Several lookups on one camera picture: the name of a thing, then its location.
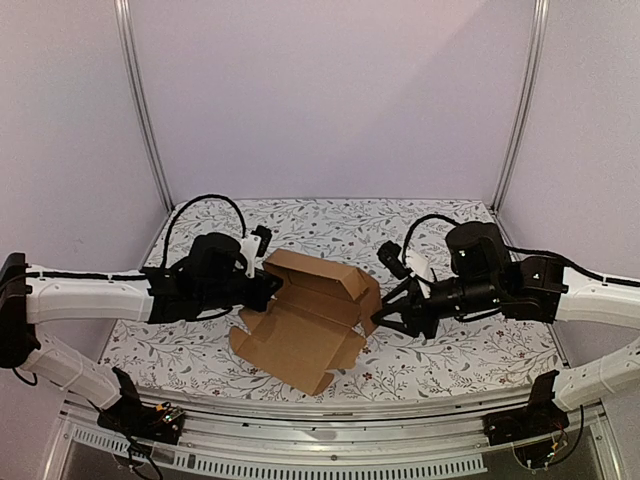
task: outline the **floral tablecloth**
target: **floral tablecloth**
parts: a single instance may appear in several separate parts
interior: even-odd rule
[[[238,202],[248,228],[263,224],[274,237],[269,251],[287,248],[356,265],[373,275],[383,292],[397,281],[376,252],[387,240],[402,243],[409,225],[426,213],[458,221],[491,221],[481,202],[453,200],[246,200]],[[451,275],[444,236],[450,226],[420,227],[412,247],[429,256],[438,278]],[[194,237],[210,231],[235,235],[239,223],[225,204],[204,202],[177,222],[169,264],[188,253]],[[149,265],[161,258],[163,237]],[[356,367],[338,371],[321,395],[309,397],[237,357],[229,347],[237,310],[199,323],[147,325],[118,321],[101,362],[125,369],[138,384],[190,394],[293,402],[393,401],[460,395],[522,386],[560,367],[543,324],[506,321],[496,315],[471,324],[440,322],[434,340],[412,339],[379,328]]]

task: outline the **leaf pattern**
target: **leaf pattern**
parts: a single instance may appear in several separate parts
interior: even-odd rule
[[[397,281],[376,252],[387,240],[401,243],[411,223],[426,213],[460,222],[491,221],[481,202],[454,200],[246,200],[238,202],[247,226],[272,229],[269,252],[286,248],[355,265],[373,275],[383,293]],[[421,226],[412,248],[427,255],[438,278],[451,275],[443,222]],[[194,205],[176,223],[169,263],[185,256],[200,234],[239,233],[233,210],[220,202]],[[149,265],[160,263],[164,234]],[[189,394],[238,399],[344,402],[413,400],[526,385],[537,375],[561,368],[546,325],[507,321],[502,316],[462,324],[440,322],[437,338],[412,339],[378,329],[355,368],[337,370],[332,385],[309,397],[237,357],[229,328],[242,327],[238,309],[198,323],[147,325],[118,321],[102,358],[140,385]]]

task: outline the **vertical metal post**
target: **vertical metal post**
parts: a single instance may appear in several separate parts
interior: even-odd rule
[[[536,83],[536,77],[538,75],[538,66],[542,55],[542,44],[547,26],[548,11],[549,0],[536,0],[533,14],[533,25],[531,29],[531,41],[529,43],[529,55],[527,58],[524,83],[522,84],[522,92],[520,94],[520,102],[518,104],[513,129],[511,130],[511,137],[509,138],[509,145],[507,147],[502,171],[500,172],[498,185],[490,206],[491,211],[496,215],[500,212],[507,196],[509,184],[513,176],[513,169],[516,165],[518,152],[522,143],[522,137],[527,124],[533,90]]]
[[[129,10],[129,0],[115,0],[116,19],[118,22],[118,30],[120,32],[120,42],[122,43],[122,52],[124,54],[127,76],[129,77],[129,86],[133,96],[133,103],[138,116],[138,123],[142,132],[147,158],[151,166],[151,173],[156,183],[156,188],[162,200],[162,204],[167,212],[171,212],[174,208],[174,202],[171,198],[169,184],[160,160],[158,145],[153,133],[153,125],[151,116],[147,107],[147,101],[144,96],[144,88],[142,86],[142,76],[140,75],[140,66],[136,54],[135,42],[133,38],[133,25],[131,22],[131,12]]]

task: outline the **workstation enclosure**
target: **workstation enclosure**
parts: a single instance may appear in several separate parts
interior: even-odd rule
[[[274,246],[356,265],[383,290],[375,246],[431,212],[640,277],[634,2],[85,3],[11,1],[0,15],[7,254],[85,271],[157,263],[175,207],[215,192],[273,228]],[[194,206],[172,254],[225,215]],[[447,275],[443,232],[425,228],[416,245]],[[514,459],[482,440],[478,405],[521,403],[538,374],[637,336],[499,316],[443,322],[431,343],[378,330],[356,368],[311,398],[235,357],[234,322],[51,330],[125,368],[146,398],[202,414],[201,431],[165,452],[175,472],[202,475],[188,478],[528,478],[517,465],[495,476]],[[115,478],[111,456],[89,452],[119,447],[76,399],[0,375],[0,478],[84,478],[91,465]],[[564,478],[634,478],[637,395],[587,408]],[[353,421],[307,428],[337,414]]]

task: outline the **cardboard box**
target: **cardboard box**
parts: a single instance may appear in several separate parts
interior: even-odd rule
[[[381,308],[380,286],[356,267],[276,250],[264,269],[284,280],[267,312],[243,309],[251,332],[233,327],[231,348],[261,370],[308,395],[333,381],[327,370],[355,366],[366,339],[376,328],[371,315]]]

